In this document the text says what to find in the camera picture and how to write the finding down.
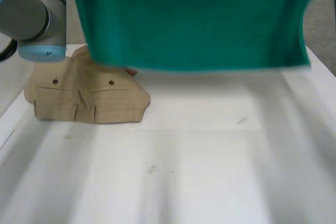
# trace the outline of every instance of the stain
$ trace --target stain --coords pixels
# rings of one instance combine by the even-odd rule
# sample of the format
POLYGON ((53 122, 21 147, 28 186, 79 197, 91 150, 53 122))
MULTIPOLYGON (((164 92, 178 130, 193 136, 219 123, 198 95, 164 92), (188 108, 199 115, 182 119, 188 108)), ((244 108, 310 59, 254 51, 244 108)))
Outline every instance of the stain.
POLYGON ((65 135, 65 136, 64 136, 64 139, 68 139, 68 140, 70 140, 70 139, 72 139, 72 136, 70 136, 70 135, 65 135))
POLYGON ((151 165, 151 167, 149 168, 149 170, 148 170, 148 173, 149 174, 152 174, 153 172, 155 172, 156 171, 156 165, 151 165))
POLYGON ((249 118, 249 116, 246 116, 246 117, 240 119, 237 124, 241 124, 241 123, 244 123, 244 122, 248 121, 248 118, 249 118))

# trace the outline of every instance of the gray cylinder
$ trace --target gray cylinder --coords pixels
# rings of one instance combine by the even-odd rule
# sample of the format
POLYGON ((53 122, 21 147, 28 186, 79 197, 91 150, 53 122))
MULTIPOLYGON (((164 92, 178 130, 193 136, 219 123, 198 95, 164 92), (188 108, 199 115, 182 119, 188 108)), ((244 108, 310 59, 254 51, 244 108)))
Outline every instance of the gray cylinder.
POLYGON ((66 0, 40 1, 48 10, 48 26, 34 40, 19 41, 19 54, 32 61, 61 61, 66 52, 66 0))
POLYGON ((47 15, 40 0, 2 0, 0 32, 15 40, 34 38, 45 26, 47 15))

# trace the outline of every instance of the wall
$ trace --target wall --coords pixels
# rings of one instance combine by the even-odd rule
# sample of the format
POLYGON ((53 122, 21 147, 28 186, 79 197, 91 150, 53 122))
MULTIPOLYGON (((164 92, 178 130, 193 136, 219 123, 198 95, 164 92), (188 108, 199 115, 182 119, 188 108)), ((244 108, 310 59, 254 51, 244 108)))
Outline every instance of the wall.
MULTIPOLYGON (((10 39, 0 34, 0 51, 10 39)), ((17 53, 0 62, 0 117, 22 91, 32 72, 33 64, 22 59, 17 53)))
POLYGON ((75 0, 67 0, 67 43, 86 43, 75 0))

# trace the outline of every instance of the teal fabric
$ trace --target teal fabric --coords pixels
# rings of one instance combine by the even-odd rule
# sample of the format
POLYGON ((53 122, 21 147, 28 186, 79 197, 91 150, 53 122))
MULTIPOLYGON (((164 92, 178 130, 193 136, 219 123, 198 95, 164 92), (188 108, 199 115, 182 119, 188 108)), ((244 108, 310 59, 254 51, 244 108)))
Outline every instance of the teal fabric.
POLYGON ((310 0, 76 0, 92 58, 163 70, 308 65, 310 0))

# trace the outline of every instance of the pocket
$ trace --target pocket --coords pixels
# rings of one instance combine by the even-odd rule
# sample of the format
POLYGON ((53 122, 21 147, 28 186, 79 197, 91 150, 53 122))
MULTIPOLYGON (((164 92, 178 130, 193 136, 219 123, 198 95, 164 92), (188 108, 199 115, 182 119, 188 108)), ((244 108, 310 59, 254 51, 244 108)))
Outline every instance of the pocket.
POLYGON ((91 102, 96 111, 127 109, 132 99, 130 84, 133 80, 122 74, 99 73, 89 81, 91 102))
POLYGON ((76 101, 73 76, 44 76, 34 80, 35 101, 39 104, 63 105, 76 101))
POLYGON ((36 118, 61 121, 74 121, 77 104, 51 105, 34 102, 36 118))
POLYGON ((72 78, 46 76, 35 80, 35 115, 39 119, 74 121, 77 97, 72 78))

